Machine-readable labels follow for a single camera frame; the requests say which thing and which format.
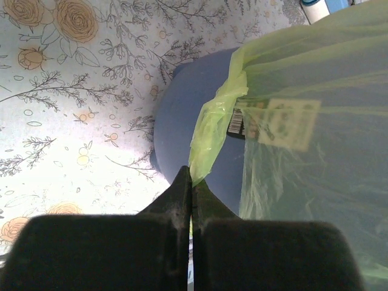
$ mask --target barcode sticker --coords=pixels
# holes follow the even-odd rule
[[[248,107],[258,108],[258,109],[264,109],[267,107],[268,100],[257,100],[257,101],[249,101],[247,103],[246,101],[239,102],[238,105],[242,107],[247,107],[247,111],[249,112]],[[256,111],[254,110],[255,114],[257,114],[258,118],[264,114],[263,111]],[[259,128],[257,123],[254,119],[250,118],[250,123],[247,125],[247,127],[244,125],[244,114],[240,109],[234,109],[233,115],[230,120],[227,134],[234,138],[239,139],[245,139],[246,135],[249,138],[258,138],[259,137]]]
[[[235,137],[244,138],[244,117],[240,109],[233,109],[233,115],[229,123],[228,133]]]

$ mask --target barcode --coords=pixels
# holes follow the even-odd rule
[[[241,127],[243,126],[243,113],[240,109],[233,109],[232,120],[229,124],[229,133],[240,134]]]

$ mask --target label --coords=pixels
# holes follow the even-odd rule
[[[227,134],[232,138],[245,139],[244,117],[240,109],[233,109]]]
[[[271,99],[260,117],[258,142],[306,152],[320,107],[317,100]]]
[[[248,102],[238,102],[239,105],[244,107],[255,107],[259,109],[264,109],[268,105],[267,100],[257,100]],[[264,113],[255,112],[257,118]],[[258,138],[259,137],[259,128],[257,123],[251,118],[250,124],[247,126],[248,137],[249,138]],[[233,138],[245,139],[246,137],[246,127],[244,125],[244,115],[240,109],[233,109],[232,118],[230,120],[227,134]]]

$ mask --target plastic bag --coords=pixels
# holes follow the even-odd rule
[[[189,161],[197,184],[242,110],[240,216],[332,222],[376,284],[388,280],[387,11],[372,0],[239,48],[202,108]]]

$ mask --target paper label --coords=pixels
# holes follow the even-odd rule
[[[306,152],[320,107],[317,100],[271,99],[260,122],[259,143]]]

